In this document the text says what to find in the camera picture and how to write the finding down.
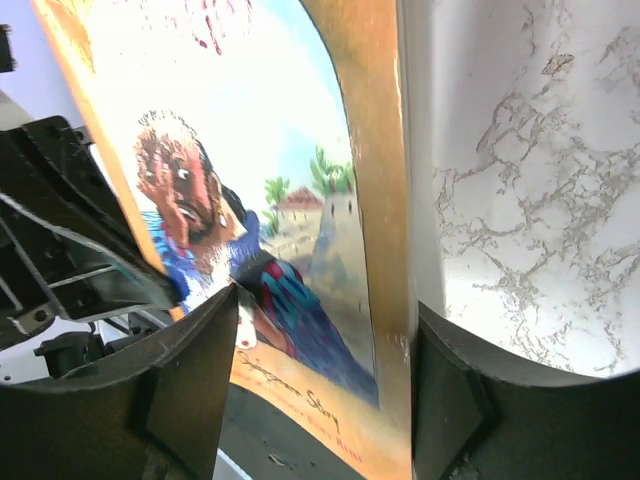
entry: marble surface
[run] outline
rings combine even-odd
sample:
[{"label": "marble surface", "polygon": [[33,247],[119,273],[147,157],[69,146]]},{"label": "marble surface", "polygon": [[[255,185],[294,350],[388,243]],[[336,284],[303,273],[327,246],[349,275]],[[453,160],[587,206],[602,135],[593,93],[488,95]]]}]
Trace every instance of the marble surface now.
[{"label": "marble surface", "polygon": [[446,314],[519,355],[640,366],[640,5],[433,0]]}]

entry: man's hair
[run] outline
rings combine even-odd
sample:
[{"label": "man's hair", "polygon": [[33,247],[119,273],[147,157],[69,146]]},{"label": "man's hair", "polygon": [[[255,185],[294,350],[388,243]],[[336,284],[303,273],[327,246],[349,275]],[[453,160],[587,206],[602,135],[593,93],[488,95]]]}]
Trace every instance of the man's hair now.
[{"label": "man's hair", "polygon": [[[189,136],[198,147],[198,151],[200,153],[200,162],[202,163],[202,170],[204,171],[205,177],[214,175],[215,171],[213,170],[213,163],[211,162],[209,155],[207,155],[207,151],[204,149],[202,142],[198,139],[198,134],[196,133],[196,131],[184,120],[184,118],[176,115],[171,110],[149,110],[140,118],[140,120],[138,120],[138,123],[144,128],[145,131],[155,131],[156,123],[165,120],[178,122],[180,126],[188,132]],[[238,197],[238,195],[233,190],[226,187],[222,183],[221,188],[222,196],[227,201],[229,208],[231,208],[240,223],[244,223],[247,216],[247,211],[242,205],[240,197]]]}]

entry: illustrated man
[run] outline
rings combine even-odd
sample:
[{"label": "illustrated man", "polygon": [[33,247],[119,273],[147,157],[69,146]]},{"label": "illustrated man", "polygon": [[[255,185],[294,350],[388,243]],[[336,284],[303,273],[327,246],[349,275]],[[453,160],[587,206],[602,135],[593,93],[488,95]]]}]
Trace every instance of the illustrated man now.
[{"label": "illustrated man", "polygon": [[[204,280],[205,295],[220,288],[207,290],[209,279],[235,280],[252,295],[250,316],[267,342],[377,405],[375,379],[300,273],[261,249],[257,215],[222,184],[195,131],[166,110],[144,115],[140,126],[138,189],[157,207],[159,218],[146,220],[169,275],[179,284]],[[240,320],[239,333],[248,319]],[[242,342],[236,345],[247,347]]]}]

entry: painting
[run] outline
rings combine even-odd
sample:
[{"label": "painting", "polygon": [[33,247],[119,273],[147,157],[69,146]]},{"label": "painting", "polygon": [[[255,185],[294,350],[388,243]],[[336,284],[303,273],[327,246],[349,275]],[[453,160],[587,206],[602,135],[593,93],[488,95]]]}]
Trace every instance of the painting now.
[{"label": "painting", "polygon": [[238,283],[231,381],[367,478],[409,478],[407,310],[398,328],[376,322],[356,151],[369,147],[345,91],[349,76],[380,90],[376,68],[397,80],[397,47],[371,64],[357,32],[326,26],[365,15],[395,35],[395,3],[308,3],[34,1],[141,251],[181,291],[176,321]]}]

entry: illustrated hand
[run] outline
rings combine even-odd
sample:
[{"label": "illustrated hand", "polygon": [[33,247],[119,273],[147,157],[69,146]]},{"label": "illustrated hand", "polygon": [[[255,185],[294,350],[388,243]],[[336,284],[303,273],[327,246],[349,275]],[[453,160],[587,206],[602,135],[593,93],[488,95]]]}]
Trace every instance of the illustrated hand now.
[{"label": "illustrated hand", "polygon": [[181,248],[189,246],[189,226],[176,203],[173,173],[163,158],[160,142],[145,139],[136,147],[138,190],[158,208],[171,238]]}]

